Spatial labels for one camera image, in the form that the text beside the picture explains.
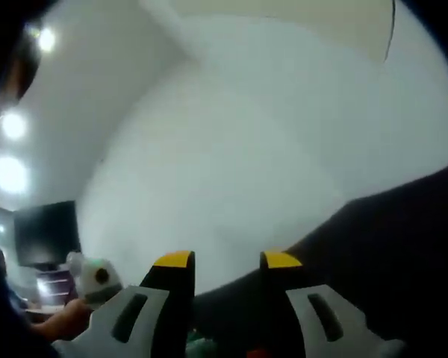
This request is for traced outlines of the person's left hand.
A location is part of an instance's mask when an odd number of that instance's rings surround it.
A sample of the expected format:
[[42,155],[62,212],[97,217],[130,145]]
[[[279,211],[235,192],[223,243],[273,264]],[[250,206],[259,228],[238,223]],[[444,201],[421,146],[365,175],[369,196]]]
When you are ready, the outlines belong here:
[[83,333],[89,326],[92,312],[85,300],[70,301],[55,317],[57,339],[70,340]]

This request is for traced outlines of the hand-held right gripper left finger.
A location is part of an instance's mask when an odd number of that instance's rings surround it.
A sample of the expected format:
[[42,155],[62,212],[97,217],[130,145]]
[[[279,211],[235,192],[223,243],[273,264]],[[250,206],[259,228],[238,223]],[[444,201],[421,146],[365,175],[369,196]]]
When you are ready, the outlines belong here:
[[83,333],[54,348],[61,357],[184,357],[194,294],[194,252],[165,254],[139,285],[91,308]]

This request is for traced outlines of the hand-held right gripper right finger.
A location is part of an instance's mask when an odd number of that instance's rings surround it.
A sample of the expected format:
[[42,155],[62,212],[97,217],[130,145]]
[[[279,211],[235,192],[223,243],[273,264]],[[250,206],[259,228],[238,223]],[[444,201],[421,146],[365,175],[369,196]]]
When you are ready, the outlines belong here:
[[312,286],[304,266],[281,251],[263,251],[260,275],[272,357],[400,357],[405,343],[383,339],[365,314],[327,285]]

